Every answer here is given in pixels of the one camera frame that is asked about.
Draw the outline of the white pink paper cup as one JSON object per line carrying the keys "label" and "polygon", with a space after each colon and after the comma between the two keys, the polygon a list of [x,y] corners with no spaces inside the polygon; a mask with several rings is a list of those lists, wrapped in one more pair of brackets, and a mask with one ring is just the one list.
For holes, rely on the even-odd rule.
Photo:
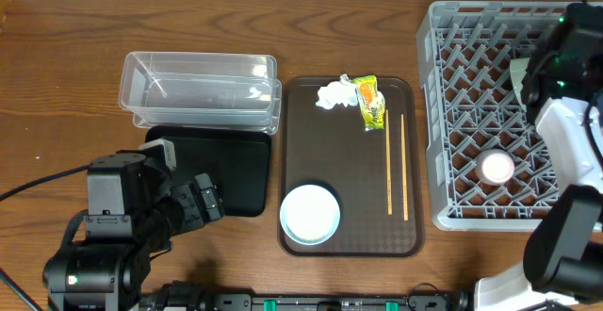
{"label": "white pink paper cup", "polygon": [[500,186],[507,183],[514,174],[515,165],[509,154],[499,149],[483,151],[476,158],[475,173],[481,182]]}

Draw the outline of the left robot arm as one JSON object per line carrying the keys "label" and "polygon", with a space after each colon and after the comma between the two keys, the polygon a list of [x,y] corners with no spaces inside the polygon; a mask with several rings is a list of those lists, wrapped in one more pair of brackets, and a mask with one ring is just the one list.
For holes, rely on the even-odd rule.
{"label": "left robot arm", "polygon": [[72,217],[44,267],[50,309],[132,309],[152,260],[172,249],[171,238],[224,216],[208,174],[176,186],[172,168],[159,147],[91,162],[88,207]]}

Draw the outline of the small mint green bowl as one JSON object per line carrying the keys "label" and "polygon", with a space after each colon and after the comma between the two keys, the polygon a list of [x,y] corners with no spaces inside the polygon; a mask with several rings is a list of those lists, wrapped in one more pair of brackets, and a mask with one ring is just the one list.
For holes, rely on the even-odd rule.
{"label": "small mint green bowl", "polygon": [[520,108],[525,111],[526,106],[521,99],[521,90],[523,89],[523,79],[527,74],[527,68],[530,59],[528,57],[516,58],[510,61],[509,73],[512,80],[513,92]]}

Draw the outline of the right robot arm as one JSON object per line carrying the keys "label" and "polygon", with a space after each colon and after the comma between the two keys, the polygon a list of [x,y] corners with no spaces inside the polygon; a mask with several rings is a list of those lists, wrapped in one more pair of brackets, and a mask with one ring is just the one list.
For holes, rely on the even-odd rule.
{"label": "right robot arm", "polygon": [[514,82],[545,142],[560,196],[526,244],[523,260],[483,278],[474,310],[562,310],[602,300],[602,8],[569,4]]}

